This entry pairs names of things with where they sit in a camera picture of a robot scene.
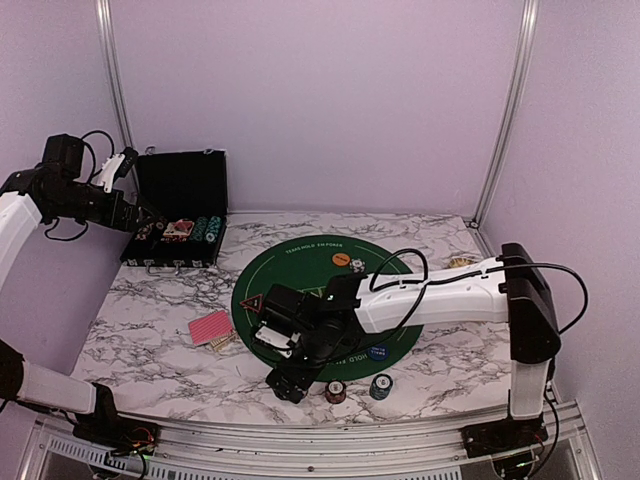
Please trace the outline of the blue small blind button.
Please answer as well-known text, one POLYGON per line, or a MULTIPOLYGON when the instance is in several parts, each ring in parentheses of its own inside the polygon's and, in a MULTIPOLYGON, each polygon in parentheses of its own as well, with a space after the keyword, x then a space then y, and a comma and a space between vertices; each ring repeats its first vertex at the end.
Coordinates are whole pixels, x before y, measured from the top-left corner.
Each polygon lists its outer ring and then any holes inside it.
POLYGON ((385 361, 390 356, 389 348, 383 344, 369 347, 366 353, 371 360, 378 362, 385 361))

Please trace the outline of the orange big blind button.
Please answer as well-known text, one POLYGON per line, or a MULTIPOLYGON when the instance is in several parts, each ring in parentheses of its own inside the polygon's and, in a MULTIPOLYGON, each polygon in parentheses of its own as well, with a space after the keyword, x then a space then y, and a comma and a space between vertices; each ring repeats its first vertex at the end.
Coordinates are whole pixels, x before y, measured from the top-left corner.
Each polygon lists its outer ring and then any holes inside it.
POLYGON ((332 262, 339 267, 348 266, 351 262, 351 257, 346 253, 336 253, 332 256, 332 262))

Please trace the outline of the blue white chip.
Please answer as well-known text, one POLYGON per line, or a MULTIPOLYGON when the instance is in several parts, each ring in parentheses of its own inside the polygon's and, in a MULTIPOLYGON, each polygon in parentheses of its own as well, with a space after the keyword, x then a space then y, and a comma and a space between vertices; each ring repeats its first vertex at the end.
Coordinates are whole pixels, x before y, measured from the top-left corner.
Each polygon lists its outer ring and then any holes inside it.
POLYGON ((349 267, 354 273, 362 273, 366 270, 366 263, 362 259, 354 258, 350 261, 349 267))

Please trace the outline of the black red triangle dealer button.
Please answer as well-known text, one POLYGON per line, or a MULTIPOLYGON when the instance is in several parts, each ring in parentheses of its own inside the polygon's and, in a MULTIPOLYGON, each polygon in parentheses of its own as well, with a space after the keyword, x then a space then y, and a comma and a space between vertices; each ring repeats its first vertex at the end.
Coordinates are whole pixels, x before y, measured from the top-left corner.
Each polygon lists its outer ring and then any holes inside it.
POLYGON ((248 298, 245 298, 240 302, 240 306, 249 312, 253 312, 255 314, 259 314, 262 309, 263 304, 263 295, 257 294, 248 298))

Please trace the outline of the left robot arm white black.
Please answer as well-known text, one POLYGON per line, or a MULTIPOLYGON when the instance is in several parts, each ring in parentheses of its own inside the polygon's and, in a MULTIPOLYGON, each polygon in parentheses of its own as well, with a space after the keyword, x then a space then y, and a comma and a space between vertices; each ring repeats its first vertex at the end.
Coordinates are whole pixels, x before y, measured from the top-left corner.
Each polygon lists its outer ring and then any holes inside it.
POLYGON ((1 290, 1 339, 32 364, 69 375, 120 270, 128 233, 62 220, 40 225, 20 250, 1 290))

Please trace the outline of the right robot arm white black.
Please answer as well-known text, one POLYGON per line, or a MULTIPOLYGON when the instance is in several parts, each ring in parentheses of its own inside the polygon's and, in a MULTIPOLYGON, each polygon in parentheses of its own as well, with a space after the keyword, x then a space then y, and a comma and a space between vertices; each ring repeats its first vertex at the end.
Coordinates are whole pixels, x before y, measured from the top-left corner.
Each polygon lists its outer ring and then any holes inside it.
POLYGON ((534 431, 550 365, 561 347, 550 286, 518 243, 477 264, 420 274, 349 273, 322 296, 275 284, 262 302, 256 343, 279 355, 266 377, 274 394, 297 404, 330 363, 368 335, 453 322, 506 323, 510 333, 509 415, 495 438, 515 448, 534 431))

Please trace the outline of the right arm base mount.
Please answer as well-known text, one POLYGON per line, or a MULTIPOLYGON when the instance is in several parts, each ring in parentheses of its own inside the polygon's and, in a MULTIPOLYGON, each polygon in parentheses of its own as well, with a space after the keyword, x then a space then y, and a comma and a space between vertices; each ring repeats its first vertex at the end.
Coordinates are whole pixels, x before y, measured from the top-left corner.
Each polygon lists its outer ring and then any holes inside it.
POLYGON ((548 439, 543 421, 502 420, 465 426, 461 437, 467 456, 477 458, 529 447, 548 439))

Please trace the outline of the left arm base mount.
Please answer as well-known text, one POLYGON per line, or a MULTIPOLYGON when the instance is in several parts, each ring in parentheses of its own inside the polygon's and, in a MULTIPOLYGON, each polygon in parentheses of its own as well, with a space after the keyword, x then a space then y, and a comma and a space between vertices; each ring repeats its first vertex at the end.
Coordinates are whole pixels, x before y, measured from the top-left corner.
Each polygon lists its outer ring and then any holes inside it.
POLYGON ((111 449, 115 457, 149 453, 155 449, 158 424, 118 417, 115 421, 92 418, 78 419, 73 428, 77 438, 111 449))

